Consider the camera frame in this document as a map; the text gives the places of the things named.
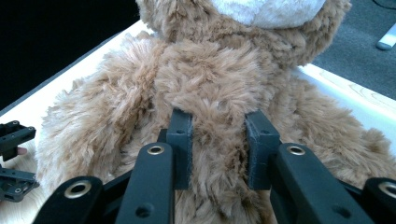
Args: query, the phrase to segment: teddy bear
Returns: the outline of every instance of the teddy bear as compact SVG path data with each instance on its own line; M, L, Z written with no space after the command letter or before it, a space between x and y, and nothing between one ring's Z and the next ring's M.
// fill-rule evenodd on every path
M283 143L311 148L340 180L361 188L369 177L396 178L389 140L290 72L329 47L348 0L136 2L154 34L126 36L44 117L35 159L48 194L75 176L106 183L133 169L174 108L193 122L176 223L276 222L268 191L247 185L244 121L257 110Z

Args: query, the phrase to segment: metal ring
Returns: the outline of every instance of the metal ring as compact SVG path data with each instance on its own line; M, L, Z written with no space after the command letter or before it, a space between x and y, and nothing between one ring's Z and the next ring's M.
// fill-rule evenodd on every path
M158 155L163 152L165 152L165 148L163 148L161 146L153 146L148 149L148 154L151 154L151 155Z
M297 156L303 156L305 154L305 150L297 146L289 146L288 152Z
M378 185L379 189L382 190L382 192L386 193L388 196L395 198L396 199L396 185L390 182L382 182Z
M83 189L75 190L74 188L76 188L76 187L83 187ZM91 187L92 187L92 184L90 181L79 180L76 183L69 186L69 188L66 189L66 191L64 192L64 197L66 197L68 199L79 198L79 197L83 196L84 194L88 193L88 191L90 191Z

